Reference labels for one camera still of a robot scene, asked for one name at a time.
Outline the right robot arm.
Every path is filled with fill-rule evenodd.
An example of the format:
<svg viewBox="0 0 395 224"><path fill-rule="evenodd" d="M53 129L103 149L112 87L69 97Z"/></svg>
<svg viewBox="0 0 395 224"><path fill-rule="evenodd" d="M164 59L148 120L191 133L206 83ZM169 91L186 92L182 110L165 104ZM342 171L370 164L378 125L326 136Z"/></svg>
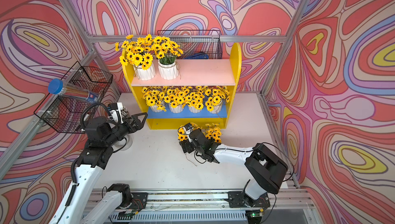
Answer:
<svg viewBox="0 0 395 224"><path fill-rule="evenodd" d="M183 153L200 157L201 164L231 163L246 167L252 176L242 191L228 192L230 208L267 208L270 201L268 194L277 195L285 179L288 165L270 150L265 143L254 147L231 147L219 142L215 135L205 135L200 128L193 128L188 123L178 129L179 144Z"/></svg>

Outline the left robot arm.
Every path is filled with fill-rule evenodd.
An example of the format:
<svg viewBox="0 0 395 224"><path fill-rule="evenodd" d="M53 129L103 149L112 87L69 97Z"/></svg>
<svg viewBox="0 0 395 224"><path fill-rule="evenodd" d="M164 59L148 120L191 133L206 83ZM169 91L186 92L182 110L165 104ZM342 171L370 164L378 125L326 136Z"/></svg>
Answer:
<svg viewBox="0 0 395 224"><path fill-rule="evenodd" d="M94 103L80 116L80 127L87 135L81 154L72 162L72 182L51 224L103 224L117 209L129 209L135 204L130 186L124 183L111 185L102 200L87 216L83 215L92 190L107 164L118 151L113 146L127 141L127 136L141 130L147 113L129 115L121 102L105 105Z"/></svg>

